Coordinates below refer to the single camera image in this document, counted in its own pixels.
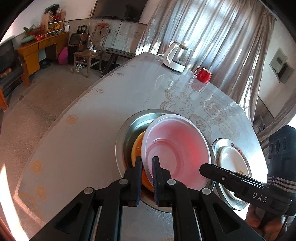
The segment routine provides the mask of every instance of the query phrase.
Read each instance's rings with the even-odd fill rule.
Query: red mug
[[[208,71],[205,68],[197,68],[196,70],[194,70],[193,74],[196,76],[196,78],[203,83],[208,83],[209,80],[212,77],[212,73],[210,71]]]

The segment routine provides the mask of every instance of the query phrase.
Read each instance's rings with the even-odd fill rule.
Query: brown floor
[[[91,69],[87,79],[86,68],[72,74],[72,66],[52,64],[30,76],[32,85],[21,83],[11,94],[8,109],[0,111],[0,165],[5,165],[8,185],[13,197],[22,170],[43,134],[56,118],[88,87],[101,77]],[[40,226],[14,203],[21,225],[28,237]],[[2,207],[0,217],[7,224]]]

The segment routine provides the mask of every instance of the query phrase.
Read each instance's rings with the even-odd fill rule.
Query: mug handle
[[[195,76],[197,76],[197,74],[195,73],[197,70],[202,70],[201,68],[197,68],[196,70],[194,70],[193,71],[193,74],[195,75]]]

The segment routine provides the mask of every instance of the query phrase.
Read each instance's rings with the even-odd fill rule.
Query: pink bowl rim
[[[148,136],[151,132],[151,130],[153,129],[153,127],[155,125],[158,124],[158,122],[160,122],[161,120],[163,119],[166,119],[166,118],[177,118],[177,119],[181,119],[187,123],[189,123],[191,126],[193,126],[197,131],[198,133],[201,135],[203,141],[204,141],[204,144],[206,146],[206,149],[207,149],[207,154],[208,154],[208,161],[207,163],[211,164],[211,155],[210,155],[210,150],[209,150],[209,147],[207,145],[207,142],[205,140],[205,137],[204,135],[201,133],[201,131],[197,128],[197,126],[195,124],[193,124],[190,120],[188,120],[187,118],[181,116],[181,115],[177,115],[177,114],[165,114],[165,115],[162,115],[158,118],[156,118],[154,121],[151,122],[151,124],[148,126],[148,128],[146,129],[146,132],[143,136],[143,140],[142,140],[142,146],[141,146],[141,157],[142,157],[142,163],[143,163],[143,167],[144,167],[144,170],[145,170],[145,173],[146,173],[146,176],[148,177],[148,180],[153,183],[153,178],[150,174],[150,171],[149,171],[149,168],[148,168],[148,163],[147,163],[147,159],[146,159],[146,142],[147,142],[147,139],[148,139]]]

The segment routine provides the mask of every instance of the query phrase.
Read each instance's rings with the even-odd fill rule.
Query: white wall
[[[159,0],[148,0],[143,10],[140,23],[147,24],[150,20]],[[6,34],[4,41],[9,37],[17,36],[24,32],[23,27],[31,27],[41,21],[44,9],[52,4],[61,5],[66,13],[65,20],[87,18],[91,9],[94,8],[96,0],[34,0],[13,22]]]
[[[296,70],[296,43],[285,25],[280,20],[277,20],[267,51],[259,90],[260,99],[273,117],[279,113],[291,94],[295,93],[296,89],[296,71],[288,79],[287,83],[283,84],[282,82],[279,83],[269,66],[279,47],[288,56],[289,65]]]

